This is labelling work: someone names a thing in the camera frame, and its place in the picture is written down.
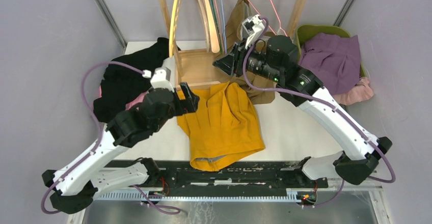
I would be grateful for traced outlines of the tan pleated skirt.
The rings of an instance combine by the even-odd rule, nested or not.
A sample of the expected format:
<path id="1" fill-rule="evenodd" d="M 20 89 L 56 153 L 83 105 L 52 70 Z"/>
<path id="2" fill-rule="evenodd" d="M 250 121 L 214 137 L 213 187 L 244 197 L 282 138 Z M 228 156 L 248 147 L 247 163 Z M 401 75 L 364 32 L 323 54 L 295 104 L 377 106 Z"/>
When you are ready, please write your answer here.
<path id="1" fill-rule="evenodd" d="M 225 25 L 227 50 L 231 51 L 235 42 L 240 41 L 240 28 L 241 22 L 248 16 L 251 15 L 250 3 L 248 0 L 237 0 L 233 10 Z M 220 77 L 218 81 L 221 83 L 230 82 L 237 83 L 240 88 L 245 90 L 250 101 L 256 104 L 269 104 L 275 99 L 275 93 L 273 91 L 260 91 L 255 90 L 247 85 L 245 78 L 229 76 L 222 71 L 219 71 Z M 247 78 L 249 82 L 259 88 L 271 88 L 274 87 L 274 83 L 261 76 L 255 75 L 251 72 L 247 72 Z"/>

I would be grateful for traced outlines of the yellow garment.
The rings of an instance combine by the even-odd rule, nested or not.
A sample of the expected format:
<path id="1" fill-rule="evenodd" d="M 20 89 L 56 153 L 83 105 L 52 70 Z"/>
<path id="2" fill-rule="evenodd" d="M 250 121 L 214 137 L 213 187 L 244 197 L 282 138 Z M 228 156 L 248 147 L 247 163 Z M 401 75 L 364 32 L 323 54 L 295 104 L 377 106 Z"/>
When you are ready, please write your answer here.
<path id="1" fill-rule="evenodd" d="M 265 149 L 256 109 L 238 84 L 193 92 L 200 98 L 197 111 L 177 117 L 190 140 L 193 168 L 218 171 Z"/>

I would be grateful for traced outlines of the pink wire hanger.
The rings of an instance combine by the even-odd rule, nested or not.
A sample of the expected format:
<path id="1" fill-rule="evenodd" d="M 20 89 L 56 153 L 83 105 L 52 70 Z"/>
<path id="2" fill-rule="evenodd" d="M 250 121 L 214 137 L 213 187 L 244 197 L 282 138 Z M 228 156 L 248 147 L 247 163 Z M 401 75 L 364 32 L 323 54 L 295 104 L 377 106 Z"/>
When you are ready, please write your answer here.
<path id="1" fill-rule="evenodd" d="M 256 14 L 262 15 L 269 20 L 269 29 L 275 35 L 288 36 L 282 27 L 282 21 L 274 0 L 247 0 Z"/>

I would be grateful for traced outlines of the yellow plastic hanger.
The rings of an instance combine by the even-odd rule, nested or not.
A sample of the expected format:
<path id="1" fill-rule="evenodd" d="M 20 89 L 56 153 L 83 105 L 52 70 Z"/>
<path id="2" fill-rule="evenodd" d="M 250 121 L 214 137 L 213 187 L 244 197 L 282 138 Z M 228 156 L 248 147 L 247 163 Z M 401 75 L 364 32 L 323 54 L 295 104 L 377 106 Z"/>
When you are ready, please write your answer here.
<path id="1" fill-rule="evenodd" d="M 174 49 L 176 48 L 175 44 L 175 34 L 178 22 L 178 14 L 180 10 L 182 0 L 174 0 L 172 14 L 171 14 L 171 22 L 170 22 L 170 32 L 169 32 L 169 57 L 172 57 L 174 54 Z"/>

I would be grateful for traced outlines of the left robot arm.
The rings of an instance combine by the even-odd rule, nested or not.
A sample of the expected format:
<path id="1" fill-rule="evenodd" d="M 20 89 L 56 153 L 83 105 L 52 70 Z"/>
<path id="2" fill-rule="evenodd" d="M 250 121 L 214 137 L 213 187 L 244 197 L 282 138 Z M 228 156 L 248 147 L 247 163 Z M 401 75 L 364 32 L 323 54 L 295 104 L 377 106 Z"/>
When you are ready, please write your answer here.
<path id="1" fill-rule="evenodd" d="M 173 117 L 198 110 L 199 96 L 188 84 L 180 84 L 184 99 L 175 89 L 155 88 L 143 102 L 118 113 L 99 138 L 70 164 L 60 170 L 46 170 L 42 179 L 48 191 L 41 209 L 46 214 L 74 214 L 86 209 L 95 198 L 141 184 L 156 186 L 160 170 L 152 158 L 135 160 L 131 165 L 108 173 L 103 169 L 118 155 L 158 132 Z"/>

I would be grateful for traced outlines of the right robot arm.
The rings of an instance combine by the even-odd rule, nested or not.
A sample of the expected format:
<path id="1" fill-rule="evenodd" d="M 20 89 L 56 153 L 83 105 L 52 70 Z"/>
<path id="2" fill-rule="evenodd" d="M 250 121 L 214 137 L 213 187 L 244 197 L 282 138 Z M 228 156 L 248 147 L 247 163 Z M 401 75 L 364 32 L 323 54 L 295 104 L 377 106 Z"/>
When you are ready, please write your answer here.
<path id="1" fill-rule="evenodd" d="M 314 180 L 339 177 L 359 185 L 373 178 L 373 172 L 383 161 L 390 172 L 388 183 L 396 179 L 386 157 L 392 147 L 387 137 L 377 137 L 357 123 L 333 98 L 323 83 L 311 71 L 297 62 L 298 48 L 286 36 L 268 39 L 265 50 L 258 52 L 247 39 L 236 42 L 225 56 L 213 65 L 230 76 L 245 76 L 251 72 L 276 84 L 274 91 L 295 107 L 314 118 L 340 145 L 341 151 L 323 157 L 307 157 L 294 181 L 308 187 Z"/>

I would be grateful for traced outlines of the beige wooden hanger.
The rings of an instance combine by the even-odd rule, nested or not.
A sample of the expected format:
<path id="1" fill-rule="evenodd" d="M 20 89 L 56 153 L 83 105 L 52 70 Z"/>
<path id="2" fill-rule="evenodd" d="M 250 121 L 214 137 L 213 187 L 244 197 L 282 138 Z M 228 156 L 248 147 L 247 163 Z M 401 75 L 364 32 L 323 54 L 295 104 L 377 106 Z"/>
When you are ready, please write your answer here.
<path id="1" fill-rule="evenodd" d="M 204 25 L 207 51 L 211 53 L 218 53 L 220 51 L 218 29 L 214 20 L 210 0 L 197 0 L 197 3 Z"/>

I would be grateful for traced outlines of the wooden hanger rack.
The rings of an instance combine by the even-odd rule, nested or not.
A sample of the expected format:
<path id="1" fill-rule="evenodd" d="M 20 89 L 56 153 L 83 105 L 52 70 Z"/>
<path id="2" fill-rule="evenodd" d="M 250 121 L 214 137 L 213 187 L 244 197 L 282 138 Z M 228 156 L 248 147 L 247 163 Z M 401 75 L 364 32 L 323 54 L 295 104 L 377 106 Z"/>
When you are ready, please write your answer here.
<path id="1" fill-rule="evenodd" d="M 158 1 L 169 35 L 172 9 L 168 8 L 166 0 Z M 221 44 L 221 27 L 217 26 L 217 29 L 219 43 Z M 187 82 L 192 89 L 207 89 L 210 86 L 220 84 L 218 81 L 220 75 L 216 67 L 212 65 L 218 53 L 208 52 L 206 47 L 202 49 L 178 50 L 176 40 L 175 44 L 176 48 L 174 49 L 172 58 L 174 58 L 175 61 L 176 86 L 179 86 L 181 82 Z"/>

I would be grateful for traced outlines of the black garment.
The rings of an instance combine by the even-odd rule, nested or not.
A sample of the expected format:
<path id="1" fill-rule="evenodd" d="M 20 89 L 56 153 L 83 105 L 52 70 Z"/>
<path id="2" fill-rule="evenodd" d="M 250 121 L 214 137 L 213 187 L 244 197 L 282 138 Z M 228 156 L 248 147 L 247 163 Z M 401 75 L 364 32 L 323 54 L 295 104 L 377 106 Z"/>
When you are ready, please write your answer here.
<path id="1" fill-rule="evenodd" d="M 124 63 L 139 70 L 150 70 L 163 65 L 169 57 L 169 39 L 159 37 L 152 46 L 114 58 L 114 62 Z M 93 101 L 93 113 L 99 122 L 108 123 L 125 105 L 151 87 L 150 80 L 140 73 L 123 66 L 108 65 L 100 83 L 102 97 Z"/>

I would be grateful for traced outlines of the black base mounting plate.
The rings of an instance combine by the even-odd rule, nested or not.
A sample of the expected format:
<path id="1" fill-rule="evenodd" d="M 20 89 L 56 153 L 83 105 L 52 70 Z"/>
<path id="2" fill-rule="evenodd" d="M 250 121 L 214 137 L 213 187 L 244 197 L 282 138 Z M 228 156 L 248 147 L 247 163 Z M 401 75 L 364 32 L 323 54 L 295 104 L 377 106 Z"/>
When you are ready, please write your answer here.
<path id="1" fill-rule="evenodd" d="M 156 161 L 157 180 L 142 188 L 163 188 L 169 197 L 285 197 L 287 189 L 328 188 L 326 178 L 311 180 L 298 161 L 239 161 L 215 172 L 188 161 Z"/>

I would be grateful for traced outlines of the green plastic bin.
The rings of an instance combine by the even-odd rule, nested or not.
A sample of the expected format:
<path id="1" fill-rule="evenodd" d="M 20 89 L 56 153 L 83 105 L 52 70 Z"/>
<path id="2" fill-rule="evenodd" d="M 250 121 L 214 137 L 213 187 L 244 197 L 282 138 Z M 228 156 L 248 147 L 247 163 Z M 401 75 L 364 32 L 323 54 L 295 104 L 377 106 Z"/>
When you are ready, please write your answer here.
<path id="1" fill-rule="evenodd" d="M 330 34 L 330 35 L 338 35 L 340 37 L 343 38 L 349 38 L 352 37 L 350 36 L 347 32 L 345 32 L 344 30 L 342 30 L 339 27 L 334 27 L 334 26 L 317 26 L 317 25 L 304 25 L 301 26 L 300 28 L 298 28 L 298 30 L 296 31 L 296 38 L 297 38 L 297 42 L 300 48 L 299 51 L 299 55 L 301 57 L 301 46 L 308 40 L 310 40 L 312 37 L 314 37 L 315 35 L 317 35 L 318 33 L 325 33 L 325 34 Z M 318 80 L 319 78 L 316 77 L 310 70 L 303 68 L 302 66 L 300 66 L 300 71 L 302 74 L 302 77 L 307 77 L 313 80 Z"/>

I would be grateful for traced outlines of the purple garment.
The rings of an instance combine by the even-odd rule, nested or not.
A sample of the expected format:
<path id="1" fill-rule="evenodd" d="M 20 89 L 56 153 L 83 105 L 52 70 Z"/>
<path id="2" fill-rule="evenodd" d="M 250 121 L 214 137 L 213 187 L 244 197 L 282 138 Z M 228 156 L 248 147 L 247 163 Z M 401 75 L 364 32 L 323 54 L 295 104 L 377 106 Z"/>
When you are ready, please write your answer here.
<path id="1" fill-rule="evenodd" d="M 358 36 L 318 33 L 301 46 L 299 64 L 318 77 L 330 94 L 347 93 L 360 81 Z"/>

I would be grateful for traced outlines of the light pink ruffled garment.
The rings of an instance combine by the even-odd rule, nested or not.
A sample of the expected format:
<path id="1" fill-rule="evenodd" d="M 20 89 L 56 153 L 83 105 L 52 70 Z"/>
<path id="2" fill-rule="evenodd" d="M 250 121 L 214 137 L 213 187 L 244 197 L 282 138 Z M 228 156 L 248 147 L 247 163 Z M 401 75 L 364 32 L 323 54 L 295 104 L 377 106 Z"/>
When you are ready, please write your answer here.
<path id="1" fill-rule="evenodd" d="M 358 102 L 369 100 L 374 96 L 374 91 L 370 87 L 368 77 L 361 77 L 360 81 L 347 93 L 334 95 L 337 103 L 342 105 L 352 105 Z"/>

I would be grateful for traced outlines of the aluminium frame rail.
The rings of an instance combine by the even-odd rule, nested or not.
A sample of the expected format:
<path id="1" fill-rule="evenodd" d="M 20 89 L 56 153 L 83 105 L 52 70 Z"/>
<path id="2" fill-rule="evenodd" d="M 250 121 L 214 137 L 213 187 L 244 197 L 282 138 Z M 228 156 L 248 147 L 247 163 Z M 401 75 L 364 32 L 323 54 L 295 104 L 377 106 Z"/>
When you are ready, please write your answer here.
<path id="1" fill-rule="evenodd" d="M 317 199 L 301 201 L 310 189 L 280 188 L 271 183 L 191 183 L 154 198 L 157 207 L 172 206 L 179 214 L 163 214 L 145 204 L 137 190 L 119 190 L 69 215 L 67 223 L 391 223 L 382 187 L 371 181 L 359 186 L 331 179 Z"/>

